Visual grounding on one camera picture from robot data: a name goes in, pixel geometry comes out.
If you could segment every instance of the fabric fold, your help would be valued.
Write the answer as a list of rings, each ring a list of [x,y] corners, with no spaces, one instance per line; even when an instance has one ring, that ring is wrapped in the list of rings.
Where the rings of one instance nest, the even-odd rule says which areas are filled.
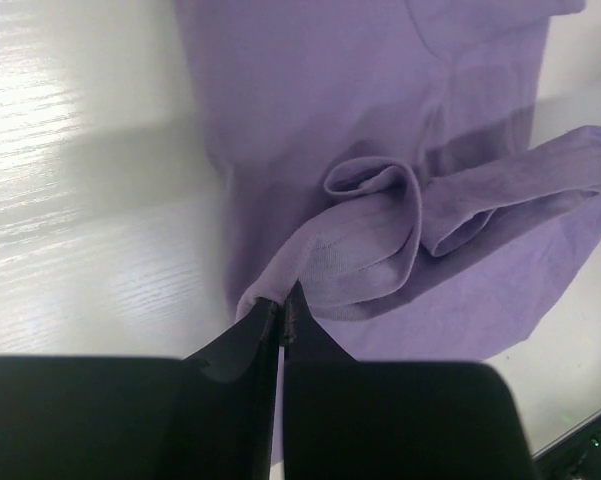
[[[386,157],[345,161],[323,188],[334,205],[284,244],[238,318],[258,297],[282,303],[298,279],[318,318],[369,319],[413,301],[600,194],[601,127],[436,178],[423,193],[405,161]]]
[[[334,205],[300,227],[238,305],[283,302],[296,280],[311,305],[340,307],[383,298],[407,281],[421,235],[422,201],[413,170],[385,157],[334,168],[324,182]]]
[[[554,15],[577,13],[585,0],[405,0],[429,48],[451,59],[503,32],[516,31]]]
[[[568,213],[601,192],[600,149],[601,128],[582,127],[534,150],[433,179],[422,196],[422,244],[434,257],[447,255],[494,215],[528,202],[562,205],[542,221]]]

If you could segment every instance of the white wood grain surface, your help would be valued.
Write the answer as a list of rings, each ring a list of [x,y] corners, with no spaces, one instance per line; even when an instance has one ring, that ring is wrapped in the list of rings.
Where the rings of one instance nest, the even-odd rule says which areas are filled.
[[[601,0],[556,19],[535,142],[601,124]],[[0,353],[181,357],[228,325],[222,193],[164,0],[0,0]],[[601,245],[491,361],[538,450],[601,407]]]

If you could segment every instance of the wrinkled cloth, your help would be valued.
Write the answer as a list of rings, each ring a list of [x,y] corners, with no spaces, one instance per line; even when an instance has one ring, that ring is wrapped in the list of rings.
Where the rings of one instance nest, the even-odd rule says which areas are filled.
[[[525,153],[548,18],[583,6],[176,0],[237,318],[299,278],[357,358],[526,338],[601,238],[601,129]]]

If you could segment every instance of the white table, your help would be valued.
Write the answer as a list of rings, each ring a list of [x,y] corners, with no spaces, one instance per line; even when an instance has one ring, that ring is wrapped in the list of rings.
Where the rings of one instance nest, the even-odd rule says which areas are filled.
[[[601,124],[589,3],[552,24],[535,143]],[[181,357],[228,326],[197,132],[168,2],[0,0],[0,353]],[[536,451],[601,407],[601,245],[490,363]]]

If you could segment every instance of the purple t-shirt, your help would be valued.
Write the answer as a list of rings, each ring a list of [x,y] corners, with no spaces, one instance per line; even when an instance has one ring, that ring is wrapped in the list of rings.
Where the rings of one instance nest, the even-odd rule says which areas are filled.
[[[238,318],[300,279],[357,358],[526,338],[601,237],[601,129],[525,151],[548,17],[583,4],[176,0]]]

